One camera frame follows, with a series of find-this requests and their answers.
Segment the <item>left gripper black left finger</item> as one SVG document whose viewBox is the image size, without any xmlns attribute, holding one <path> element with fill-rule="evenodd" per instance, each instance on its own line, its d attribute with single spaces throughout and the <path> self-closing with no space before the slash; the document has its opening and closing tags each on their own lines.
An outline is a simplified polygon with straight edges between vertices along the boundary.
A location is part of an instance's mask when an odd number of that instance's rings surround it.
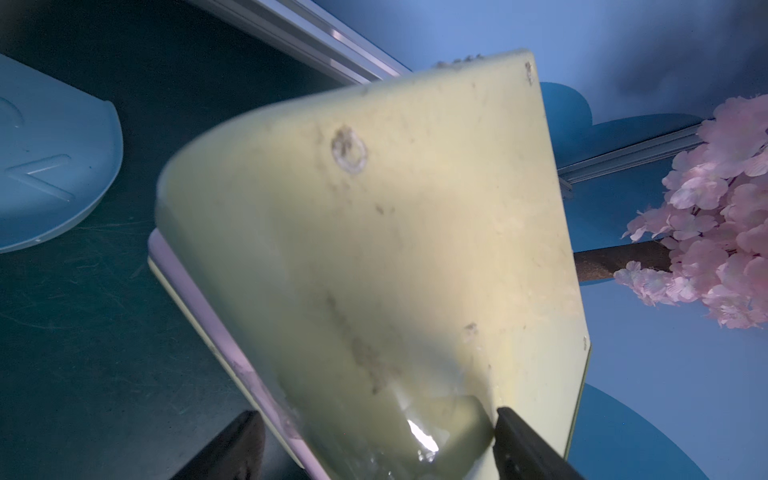
<svg viewBox="0 0 768 480">
<path fill-rule="evenodd" d="M 244 411 L 229 423 L 172 480 L 258 479 L 266 444 L 265 424 L 256 411 Z"/>
</svg>

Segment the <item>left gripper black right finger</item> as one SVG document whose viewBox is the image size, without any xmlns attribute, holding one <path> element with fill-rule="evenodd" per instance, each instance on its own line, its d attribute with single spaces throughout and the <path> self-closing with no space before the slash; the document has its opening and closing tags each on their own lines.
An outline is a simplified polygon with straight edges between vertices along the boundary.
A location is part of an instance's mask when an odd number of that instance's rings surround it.
<svg viewBox="0 0 768 480">
<path fill-rule="evenodd" d="M 493 455 L 501 480 L 583 480 L 514 410 L 497 409 Z"/>
</svg>

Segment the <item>yellow-green drawer cabinet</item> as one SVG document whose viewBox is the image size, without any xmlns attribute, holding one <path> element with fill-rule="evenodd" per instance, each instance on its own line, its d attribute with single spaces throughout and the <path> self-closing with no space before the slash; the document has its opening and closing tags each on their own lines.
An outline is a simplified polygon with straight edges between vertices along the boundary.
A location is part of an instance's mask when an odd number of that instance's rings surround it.
<svg viewBox="0 0 768 480">
<path fill-rule="evenodd" d="M 327 479 L 496 479 L 501 407 L 567 458 L 591 342 L 531 52 L 226 121 L 155 222 Z"/>
</svg>

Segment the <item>pink cherry blossom tree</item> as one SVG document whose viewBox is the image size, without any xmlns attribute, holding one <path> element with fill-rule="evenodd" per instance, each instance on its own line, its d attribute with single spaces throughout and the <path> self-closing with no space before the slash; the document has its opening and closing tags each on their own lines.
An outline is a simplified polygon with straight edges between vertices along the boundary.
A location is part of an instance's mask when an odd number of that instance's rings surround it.
<svg viewBox="0 0 768 480">
<path fill-rule="evenodd" d="M 719 325 L 767 321 L 767 98 L 727 99 L 678 153 L 664 202 L 638 213 L 630 244 L 578 252 L 580 281 L 614 279 L 645 304 L 702 302 Z"/>
</svg>

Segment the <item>blue toy dustpan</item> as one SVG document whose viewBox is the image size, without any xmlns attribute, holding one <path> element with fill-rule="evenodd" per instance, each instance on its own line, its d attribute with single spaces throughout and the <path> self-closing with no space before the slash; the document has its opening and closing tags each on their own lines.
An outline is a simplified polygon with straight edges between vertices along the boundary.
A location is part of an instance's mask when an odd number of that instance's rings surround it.
<svg viewBox="0 0 768 480">
<path fill-rule="evenodd" d="M 99 205 L 123 160 L 113 103 L 1 59 L 1 250 L 71 230 Z"/>
</svg>

